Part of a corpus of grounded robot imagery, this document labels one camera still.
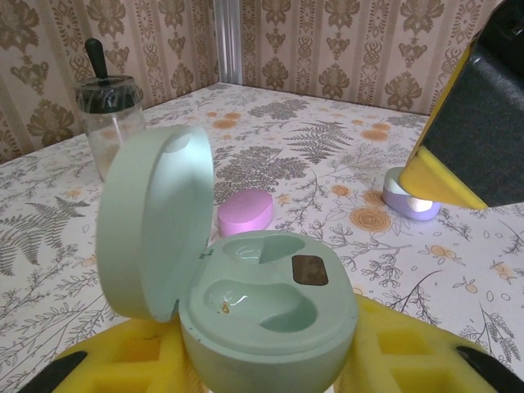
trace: open lid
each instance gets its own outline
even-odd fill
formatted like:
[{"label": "open lid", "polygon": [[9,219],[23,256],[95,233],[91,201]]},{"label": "open lid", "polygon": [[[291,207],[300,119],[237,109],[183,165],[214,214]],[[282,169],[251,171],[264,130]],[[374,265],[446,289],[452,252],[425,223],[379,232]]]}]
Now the open lid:
[{"label": "open lid", "polygon": [[169,321],[200,266],[213,214],[206,131],[174,126],[130,138],[116,155],[97,219],[97,264],[111,307]]}]

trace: damask wallpaper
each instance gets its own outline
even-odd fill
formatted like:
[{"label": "damask wallpaper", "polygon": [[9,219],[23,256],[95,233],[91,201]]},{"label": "damask wallpaper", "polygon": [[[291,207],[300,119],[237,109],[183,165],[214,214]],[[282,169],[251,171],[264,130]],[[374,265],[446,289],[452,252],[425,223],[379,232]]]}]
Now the damask wallpaper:
[{"label": "damask wallpaper", "polygon": [[0,163],[81,132],[71,86],[93,74],[88,37],[144,107],[218,79],[212,0],[2,0]]},{"label": "damask wallpaper", "polygon": [[428,114],[501,0],[241,0],[244,84]]}]

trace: floral tablecloth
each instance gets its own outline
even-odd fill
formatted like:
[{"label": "floral tablecloth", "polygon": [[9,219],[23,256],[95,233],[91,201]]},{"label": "floral tablecloth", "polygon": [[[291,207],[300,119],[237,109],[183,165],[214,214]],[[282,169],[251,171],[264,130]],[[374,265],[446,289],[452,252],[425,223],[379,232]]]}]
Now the floral tablecloth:
[{"label": "floral tablecloth", "polygon": [[[215,204],[271,192],[272,228],[331,246],[356,292],[480,343],[524,377],[524,206],[445,206],[417,223],[382,202],[385,172],[405,163],[425,117],[227,84],[146,117],[207,129]],[[0,167],[1,392],[123,320],[97,280],[101,192],[84,136]]]}]

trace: yellow plastic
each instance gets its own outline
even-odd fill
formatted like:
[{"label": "yellow plastic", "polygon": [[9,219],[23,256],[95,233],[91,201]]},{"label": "yellow plastic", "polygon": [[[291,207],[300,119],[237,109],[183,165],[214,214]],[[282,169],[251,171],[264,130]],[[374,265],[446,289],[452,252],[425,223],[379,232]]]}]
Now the yellow plastic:
[{"label": "yellow plastic", "polygon": [[472,45],[474,45],[474,42],[466,49],[458,61],[449,82],[444,87],[439,101],[433,108],[424,130],[411,151],[404,171],[399,176],[399,183],[406,192],[419,199],[448,203],[471,209],[485,209],[488,207],[487,204],[446,168],[430,151],[422,146],[427,130],[431,127],[456,79],[469,60]]},{"label": "yellow plastic", "polygon": [[[363,296],[357,301],[359,321],[336,393],[495,392],[454,351],[480,347]],[[171,323],[129,320],[59,357],[79,350],[88,356],[53,393],[208,391],[183,348],[178,317]]]},{"label": "yellow plastic", "polygon": [[449,203],[470,209],[487,209],[488,205],[421,146],[399,176],[402,188],[420,199]]}]

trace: pink compact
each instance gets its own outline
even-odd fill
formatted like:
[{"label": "pink compact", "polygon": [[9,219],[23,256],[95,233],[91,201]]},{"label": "pink compact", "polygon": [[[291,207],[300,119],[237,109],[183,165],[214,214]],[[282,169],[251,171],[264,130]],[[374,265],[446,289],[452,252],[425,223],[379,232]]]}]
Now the pink compact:
[{"label": "pink compact", "polygon": [[220,205],[217,215],[222,237],[260,231],[273,219],[273,198],[263,190],[243,190]]}]

